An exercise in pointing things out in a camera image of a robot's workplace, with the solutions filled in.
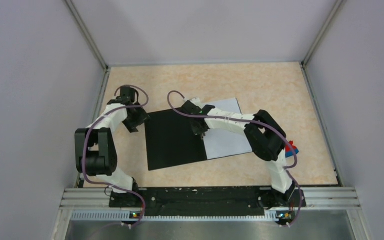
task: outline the wooden table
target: wooden table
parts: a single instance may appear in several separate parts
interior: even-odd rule
[[[268,111],[299,149],[291,170],[301,185],[335,185],[337,178],[298,62],[113,67],[102,110],[121,85],[143,88],[148,113],[169,109],[167,93],[178,90],[203,103],[237,98],[242,113]],[[143,94],[140,102],[144,103]],[[182,99],[175,94],[174,106]],[[265,162],[253,153],[148,171],[145,125],[114,134],[118,167],[141,187],[267,186]],[[97,187],[85,183],[85,187]]]

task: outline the white paper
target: white paper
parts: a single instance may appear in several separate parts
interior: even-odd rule
[[[241,113],[236,98],[204,103],[232,113]],[[239,154],[251,153],[253,150],[245,136],[223,129],[211,129],[205,133],[204,145],[207,159],[218,159]]]

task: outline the colored wire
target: colored wire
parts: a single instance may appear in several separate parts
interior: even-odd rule
[[[98,118],[98,120],[96,120],[89,128],[89,130],[87,131],[86,133],[86,137],[84,139],[84,146],[83,146],[83,157],[81,159],[81,171],[83,173],[83,176],[84,176],[84,180],[90,184],[98,184],[98,185],[107,185],[107,186],[110,186],[114,189],[117,189],[117,190],[120,190],[120,191],[123,191],[123,192],[127,192],[127,193],[130,193],[130,194],[133,194],[135,196],[137,196],[141,201],[142,201],[142,210],[140,212],[140,216],[137,220],[137,222],[135,222],[133,225],[131,225],[131,227],[135,227],[139,224],[139,222],[142,220],[142,218],[144,217],[145,215],[145,208],[147,207],[147,204],[145,203],[145,199],[140,195],[138,194],[137,192],[134,192],[134,191],[131,191],[131,190],[127,190],[127,189],[123,189],[121,187],[118,187],[116,185],[112,185],[108,182],[97,182],[97,181],[92,181],[88,178],[88,175],[86,174],[86,153],[88,151],[88,142],[89,142],[89,138],[91,136],[91,133],[92,133],[92,130],[94,129],[94,127],[99,124],[104,118],[105,116],[108,116],[118,110],[121,110],[121,109],[133,109],[133,108],[142,108],[144,107],[145,105],[148,104],[150,98],[148,96],[148,94],[140,87],[137,87],[137,86],[133,86],[133,85],[123,85],[119,88],[117,88],[117,90],[115,91],[115,94],[117,94],[117,92],[119,91],[119,89],[121,89],[122,87],[132,87],[132,88],[135,88],[135,89],[138,89],[140,90],[146,97],[146,102],[144,104],[141,104],[141,105],[130,105],[130,106],[121,106],[121,107],[117,107],[117,108],[114,108],[112,110],[110,110],[109,112],[107,112],[104,116],[101,116],[100,118]],[[105,225],[104,227],[100,228],[101,229],[104,229],[104,228],[107,228],[109,226],[112,226],[114,225],[113,223],[111,224],[108,224],[108,225]],[[91,236],[89,236],[89,238],[91,238],[93,235],[95,235],[97,232],[99,231],[96,231],[94,232]]]
[[[170,102],[170,95],[172,93],[176,93],[176,94],[179,94],[183,99],[185,99],[185,96],[179,92],[179,91],[176,91],[176,90],[172,90],[168,93],[167,95],[167,102],[168,102],[168,105],[170,106],[170,108],[177,114],[181,115],[181,116],[184,116],[184,117],[188,117],[188,118],[194,118],[194,119],[223,119],[225,120],[226,118],[224,116],[206,116],[206,115],[189,115],[189,114],[186,114],[186,113],[183,113],[183,112],[180,112],[178,111],[177,109],[175,109],[172,105],[172,103]],[[299,191],[299,205],[298,205],[298,210],[296,211],[296,215],[295,215],[295,218],[292,220],[292,222],[287,225],[288,227],[291,227],[295,222],[296,222],[296,219],[298,218],[298,215],[300,214],[301,212],[301,207],[303,206],[303,193],[301,192],[301,186],[298,184],[297,180],[295,180],[294,177],[292,177],[291,173],[288,171],[288,169],[292,169],[294,168],[295,166],[297,166],[298,164],[298,157],[297,157],[297,153],[295,153],[295,151],[293,150],[294,148],[291,146],[291,144],[288,142],[288,140],[286,140],[286,138],[279,132],[277,131],[274,127],[266,124],[266,123],[263,123],[263,122],[260,122],[260,121],[255,121],[255,120],[246,120],[246,119],[238,119],[238,118],[229,118],[230,121],[235,121],[235,122],[240,122],[240,123],[250,123],[250,124],[256,124],[256,125],[260,125],[272,132],[274,132],[276,135],[279,136],[280,139],[282,139],[282,141],[284,141],[284,143],[289,147],[289,149],[292,150],[292,154],[293,154],[293,159],[294,159],[294,163],[290,166],[284,166],[283,168],[285,169],[286,173],[288,174],[288,176],[292,179],[292,181],[295,183],[295,185],[298,187],[298,191]]]

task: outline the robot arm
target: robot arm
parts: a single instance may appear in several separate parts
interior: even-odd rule
[[[257,114],[239,114],[223,111],[212,105],[203,105],[199,98],[186,101],[181,112],[188,115],[218,116],[221,118],[190,118],[192,131],[195,135],[202,135],[210,129],[224,129],[226,131],[246,137],[252,151],[264,160],[271,176],[271,186],[281,195],[292,195],[295,186],[284,167],[287,165],[285,156],[285,143],[273,131],[268,129],[262,132],[260,125],[248,122],[238,122],[229,119],[254,120],[268,124],[286,137],[285,132],[264,110]]]
[[[117,167],[118,158],[113,134],[121,123],[125,125],[130,133],[138,132],[136,127],[147,121],[149,115],[142,107],[124,108],[109,115],[107,113],[123,106],[139,106],[136,96],[139,96],[138,91],[132,87],[123,86],[120,89],[120,96],[108,102],[104,112],[98,117],[98,119],[101,117],[104,119],[93,128],[88,140],[88,148],[97,146],[98,150],[87,149],[85,157],[86,174],[88,176],[96,176],[107,183],[127,190],[133,189],[134,179]],[[78,129],[74,135],[76,168],[79,173],[82,172],[83,147],[86,134],[92,125]],[[113,191],[125,193],[117,189],[113,189]]]

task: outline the white wall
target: white wall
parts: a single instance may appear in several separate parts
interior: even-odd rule
[[[102,77],[62,0],[0,0],[0,240],[50,239]]]
[[[384,1],[347,1],[309,65],[345,183],[384,240]]]
[[[335,0],[73,0],[109,65],[304,59]]]

